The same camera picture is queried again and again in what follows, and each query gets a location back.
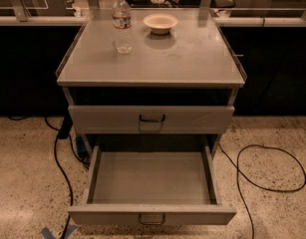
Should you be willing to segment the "grey drawer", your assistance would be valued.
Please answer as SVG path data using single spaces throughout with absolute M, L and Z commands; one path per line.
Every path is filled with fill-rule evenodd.
M 121 152 L 94 148 L 83 203 L 68 209 L 77 224 L 142 225 L 140 214 L 164 214 L 163 225 L 226 225 L 207 146 L 191 152 Z
M 69 106 L 77 133 L 109 134 L 202 134 L 223 133 L 227 129 L 233 106 Z M 164 122 L 142 122 L 159 119 Z

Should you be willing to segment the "grey drawer cabinet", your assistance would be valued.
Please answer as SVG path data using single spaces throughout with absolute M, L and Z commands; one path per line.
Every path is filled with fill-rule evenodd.
M 131 53 L 113 47 L 111 13 L 99 10 L 80 32 L 58 83 L 69 106 L 233 106 L 246 79 L 212 19 L 196 9 L 170 9 L 178 23 L 156 35 L 133 11 Z M 223 133 L 202 133 L 216 149 Z

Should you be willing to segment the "grey top drawer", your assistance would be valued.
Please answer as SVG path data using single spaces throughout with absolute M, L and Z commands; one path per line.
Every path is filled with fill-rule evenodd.
M 233 106 L 69 106 L 77 133 L 109 134 L 202 134 L 223 133 L 227 129 Z M 142 122 L 159 119 L 164 122 Z

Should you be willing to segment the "beige paper bowl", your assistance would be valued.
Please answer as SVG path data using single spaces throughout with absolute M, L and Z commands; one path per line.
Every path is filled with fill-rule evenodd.
M 178 20 L 168 14 L 150 14 L 144 17 L 144 24 L 148 26 L 154 34 L 163 35 L 170 32 L 175 27 Z

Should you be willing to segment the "clear plastic water bottle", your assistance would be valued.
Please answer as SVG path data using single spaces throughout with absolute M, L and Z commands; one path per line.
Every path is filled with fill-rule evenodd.
M 131 7 L 126 0 L 115 0 L 112 9 L 113 45 L 118 53 L 129 54 L 132 48 Z

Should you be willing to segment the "long counter with dark cabinets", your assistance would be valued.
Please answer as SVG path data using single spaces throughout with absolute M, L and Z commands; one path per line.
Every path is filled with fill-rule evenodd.
M 58 77 L 86 24 L 0 26 L 0 116 L 64 112 Z M 218 29 L 246 75 L 238 114 L 306 116 L 306 27 Z

